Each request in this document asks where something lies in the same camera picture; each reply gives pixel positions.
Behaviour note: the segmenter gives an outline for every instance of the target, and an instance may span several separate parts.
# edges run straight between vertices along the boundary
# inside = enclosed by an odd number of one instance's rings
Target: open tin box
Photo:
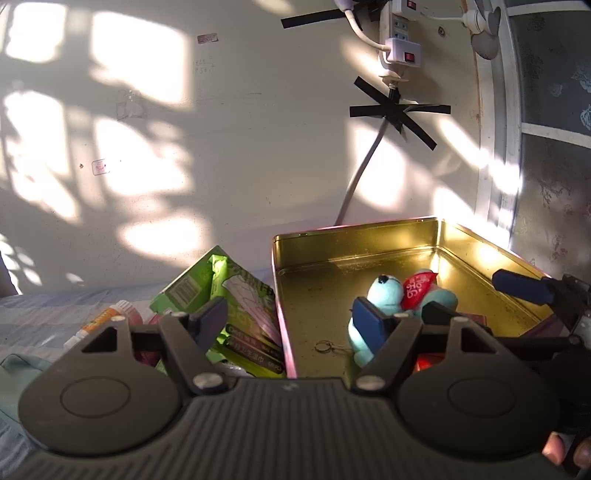
[[[544,273],[460,225],[438,218],[399,220],[278,235],[273,242],[277,313],[289,377],[343,377],[352,355],[319,353],[317,342],[349,346],[353,301],[381,274],[404,280],[421,268],[438,273],[458,312],[486,316],[498,336],[519,336],[552,314],[547,306],[497,292],[492,274],[504,268]]]

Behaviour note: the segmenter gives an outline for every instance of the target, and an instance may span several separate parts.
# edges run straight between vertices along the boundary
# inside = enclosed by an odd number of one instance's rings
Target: white cable
[[[349,20],[349,24],[351,25],[351,28],[355,32],[355,35],[357,35],[361,40],[363,40],[365,43],[367,43],[367,45],[375,48],[376,50],[381,50],[381,51],[390,51],[391,50],[391,48],[388,47],[387,45],[382,45],[381,43],[374,42],[373,40],[371,40],[371,38],[369,38],[365,33],[363,33],[361,31],[361,29],[359,28],[359,25],[357,24],[357,20],[355,20],[355,15],[353,15],[352,10],[345,10],[345,16],[347,17],[347,20]]]
[[[367,168],[369,164],[369,160],[374,155],[374,152],[378,148],[379,143],[382,141],[384,134],[386,133],[386,129],[388,128],[388,120],[384,117],[382,121],[382,125],[379,127],[378,136],[375,137],[374,143],[372,144],[371,148],[368,151],[368,154],[365,156],[361,165],[353,175],[353,178],[349,182],[349,187],[347,188],[347,193],[345,193],[345,199],[343,200],[343,204],[340,206],[339,214],[337,215],[335,226],[339,226],[343,224],[343,220],[345,219],[345,214],[347,213],[347,209],[349,208],[349,204],[353,199],[353,194],[355,193],[355,189],[357,188],[357,184],[361,180],[361,175]]]

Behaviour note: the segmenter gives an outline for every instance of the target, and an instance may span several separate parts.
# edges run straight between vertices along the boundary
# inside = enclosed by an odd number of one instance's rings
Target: barcode
[[[196,281],[191,277],[185,277],[171,288],[170,294],[175,298],[180,307],[185,309],[195,300],[195,297],[200,291],[201,288]]]

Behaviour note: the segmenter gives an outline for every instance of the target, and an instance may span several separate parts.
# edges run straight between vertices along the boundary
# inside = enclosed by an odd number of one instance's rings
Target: power strip
[[[382,65],[394,72],[394,76],[400,76],[400,65],[421,66],[421,45],[410,40],[409,29],[410,22],[419,16],[419,4],[415,0],[389,0],[382,9],[380,42],[391,48],[384,54]]]

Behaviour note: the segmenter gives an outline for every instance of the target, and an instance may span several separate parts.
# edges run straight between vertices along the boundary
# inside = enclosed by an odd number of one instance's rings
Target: screw
[[[223,384],[223,378],[220,374],[207,372],[204,374],[195,375],[193,384],[200,390],[207,390],[216,388]]]
[[[384,388],[386,382],[383,378],[377,377],[376,375],[364,375],[355,381],[355,385],[360,390],[375,392]]]

